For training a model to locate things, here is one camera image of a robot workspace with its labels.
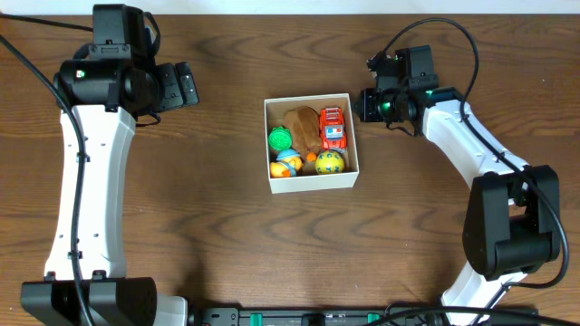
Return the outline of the red toy fire truck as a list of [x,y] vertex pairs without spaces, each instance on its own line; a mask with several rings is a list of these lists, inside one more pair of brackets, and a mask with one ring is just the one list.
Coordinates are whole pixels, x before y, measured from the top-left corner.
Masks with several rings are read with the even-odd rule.
[[320,138],[325,150],[345,152],[347,136],[345,119],[340,107],[322,109],[319,116]]

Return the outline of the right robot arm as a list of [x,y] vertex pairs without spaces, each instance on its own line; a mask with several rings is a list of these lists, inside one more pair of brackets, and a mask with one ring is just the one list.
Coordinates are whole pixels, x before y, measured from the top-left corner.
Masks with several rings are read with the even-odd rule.
[[462,231],[467,262],[440,297],[443,306],[490,309],[515,283],[561,252],[559,180],[549,166],[513,155],[473,115],[454,87],[441,87],[428,45],[394,56],[375,54],[376,80],[354,112],[363,122],[400,129],[435,144],[466,181],[470,194]]

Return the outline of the yellow blue duck toy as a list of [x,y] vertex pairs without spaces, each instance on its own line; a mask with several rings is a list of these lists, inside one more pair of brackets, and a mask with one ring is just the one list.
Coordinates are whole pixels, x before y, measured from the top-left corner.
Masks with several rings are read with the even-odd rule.
[[285,149],[279,152],[275,162],[270,163],[270,175],[274,178],[296,177],[304,163],[295,149]]

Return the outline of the white cardboard box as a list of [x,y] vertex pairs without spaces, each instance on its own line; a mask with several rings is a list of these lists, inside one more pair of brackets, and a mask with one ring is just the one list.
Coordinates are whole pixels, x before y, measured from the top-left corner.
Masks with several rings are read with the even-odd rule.
[[[339,174],[317,175],[314,163],[307,164],[297,177],[271,177],[270,163],[277,153],[270,148],[268,135],[274,127],[283,124],[284,114],[299,106],[308,106],[319,113],[322,109],[339,107],[345,118],[347,148],[343,154],[345,169]],[[353,187],[359,175],[359,160],[353,124],[351,100],[348,93],[286,97],[264,100],[266,139],[266,174],[273,194]]]

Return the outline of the brown plush toy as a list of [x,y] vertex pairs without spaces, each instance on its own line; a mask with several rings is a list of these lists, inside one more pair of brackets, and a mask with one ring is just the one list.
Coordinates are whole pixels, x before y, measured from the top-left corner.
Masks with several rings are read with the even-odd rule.
[[312,161],[323,146],[320,137],[319,116],[308,106],[301,106],[285,113],[283,125],[292,135],[292,148],[305,161]]

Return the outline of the green ridged ball toy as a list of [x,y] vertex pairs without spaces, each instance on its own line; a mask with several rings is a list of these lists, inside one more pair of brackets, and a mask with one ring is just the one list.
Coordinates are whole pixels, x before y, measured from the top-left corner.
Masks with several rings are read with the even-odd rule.
[[269,147],[277,151],[290,149],[293,145],[292,133],[284,126],[273,128],[268,134],[267,140]]

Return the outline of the yellow ball with blue letters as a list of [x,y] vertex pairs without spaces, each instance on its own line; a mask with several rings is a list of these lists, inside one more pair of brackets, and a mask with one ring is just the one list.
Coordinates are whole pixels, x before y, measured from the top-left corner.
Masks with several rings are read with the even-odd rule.
[[315,171],[319,175],[342,173],[344,168],[344,159],[335,150],[325,150],[319,153],[315,161]]

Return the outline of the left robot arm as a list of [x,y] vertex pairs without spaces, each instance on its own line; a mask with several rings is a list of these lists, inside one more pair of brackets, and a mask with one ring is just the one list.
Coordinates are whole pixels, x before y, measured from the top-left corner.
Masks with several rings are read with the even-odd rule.
[[23,284],[21,304],[46,325],[185,325],[186,299],[127,275],[122,214],[140,117],[197,104],[193,74],[156,63],[160,30],[139,8],[96,5],[92,34],[48,81],[63,111],[60,209],[43,279]]

